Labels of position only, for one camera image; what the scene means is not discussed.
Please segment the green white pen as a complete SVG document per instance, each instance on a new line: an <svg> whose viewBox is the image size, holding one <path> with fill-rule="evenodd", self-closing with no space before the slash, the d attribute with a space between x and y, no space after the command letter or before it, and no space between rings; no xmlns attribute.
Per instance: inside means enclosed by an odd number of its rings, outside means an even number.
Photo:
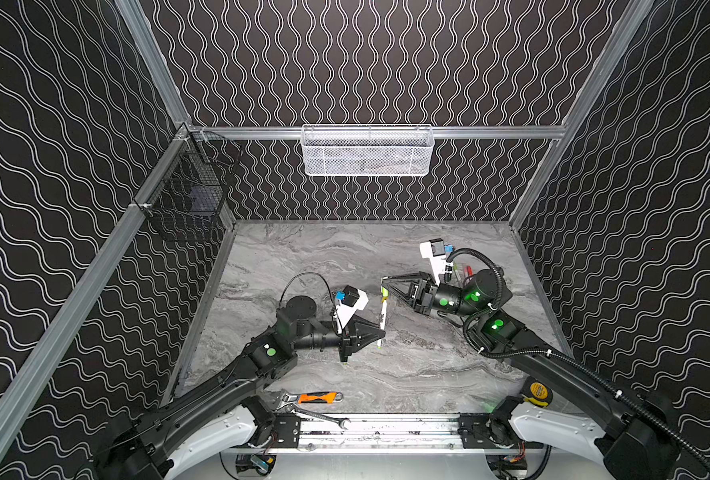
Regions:
<svg viewBox="0 0 710 480"><path fill-rule="evenodd" d="M386 327L388 299L389 299L389 296L387 298L382 298L382 296L381 296L379 327L382 331L384 331L385 327Z"/></svg>

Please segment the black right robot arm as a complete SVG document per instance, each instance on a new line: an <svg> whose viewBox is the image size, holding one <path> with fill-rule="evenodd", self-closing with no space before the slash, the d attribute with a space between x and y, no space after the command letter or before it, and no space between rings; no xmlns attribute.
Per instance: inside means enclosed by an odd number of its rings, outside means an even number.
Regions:
<svg viewBox="0 0 710 480"><path fill-rule="evenodd" d="M710 476L710 460L678 431L666 396L613 384L507 314L512 293L494 261L440 239L421 244L420 252L431 272L384 277L390 297L424 316L460 318L461 334L477 355L512 365L581 411L546 412L534 395L509 397L489 415L493 442L542 443L594 461L615 479L669 478L686 453Z"/></svg>

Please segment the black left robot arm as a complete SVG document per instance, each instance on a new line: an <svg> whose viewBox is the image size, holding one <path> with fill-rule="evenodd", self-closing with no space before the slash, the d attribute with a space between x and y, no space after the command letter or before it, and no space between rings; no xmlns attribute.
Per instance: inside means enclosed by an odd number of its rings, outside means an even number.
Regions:
<svg viewBox="0 0 710 480"><path fill-rule="evenodd" d="M270 445L278 406L264 391L297 365L298 351L334 348L346 361L384 337L355 309L345 316L345 324L322 321L312 298L291 298L277 309L275 324L223 370L136 420L109 426L105 445L88 462L95 478L175 479L233 446Z"/></svg>

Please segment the steel combination spanner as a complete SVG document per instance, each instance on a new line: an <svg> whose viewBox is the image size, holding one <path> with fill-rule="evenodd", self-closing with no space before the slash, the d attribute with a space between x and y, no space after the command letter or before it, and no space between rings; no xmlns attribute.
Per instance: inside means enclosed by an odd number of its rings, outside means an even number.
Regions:
<svg viewBox="0 0 710 480"><path fill-rule="evenodd" d="M287 404L279 407L277 412L294 414L308 420L318 420L323 422L328 422L335 424L340 430L346 430L347 424L349 423L348 418L339 418L330 415L321 414L311 410L301 408L296 404Z"/></svg>

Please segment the yellow black tape measure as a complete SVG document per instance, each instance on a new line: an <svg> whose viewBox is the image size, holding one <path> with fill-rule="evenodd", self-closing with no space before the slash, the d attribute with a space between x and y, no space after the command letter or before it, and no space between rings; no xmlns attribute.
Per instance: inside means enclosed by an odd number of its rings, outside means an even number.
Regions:
<svg viewBox="0 0 710 480"><path fill-rule="evenodd" d="M524 382L520 394L525 402L541 408L549 406L553 400L552 391L544 383L533 378Z"/></svg>

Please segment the orange handled adjustable wrench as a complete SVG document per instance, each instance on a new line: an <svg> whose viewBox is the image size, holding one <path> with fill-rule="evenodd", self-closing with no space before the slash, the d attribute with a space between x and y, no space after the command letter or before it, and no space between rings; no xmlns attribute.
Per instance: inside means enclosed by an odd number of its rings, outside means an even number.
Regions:
<svg viewBox="0 0 710 480"><path fill-rule="evenodd" d="M338 391L319 391L308 393L290 393L285 390L267 392L269 404L277 411L291 412L301 405L335 404L341 402L344 394Z"/></svg>

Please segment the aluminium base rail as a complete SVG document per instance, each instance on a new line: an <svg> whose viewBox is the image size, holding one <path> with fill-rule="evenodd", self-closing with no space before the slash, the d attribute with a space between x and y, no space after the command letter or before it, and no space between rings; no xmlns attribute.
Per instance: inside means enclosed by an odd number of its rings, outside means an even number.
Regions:
<svg viewBox="0 0 710 480"><path fill-rule="evenodd" d="M325 414L348 418L346 430L335 424L279 413L260 428L239 407L210 421L174 453L186 460L225 450L261 453L519 453L550 445L594 458L604 436L587 417L519 405L497 439L485 414Z"/></svg>

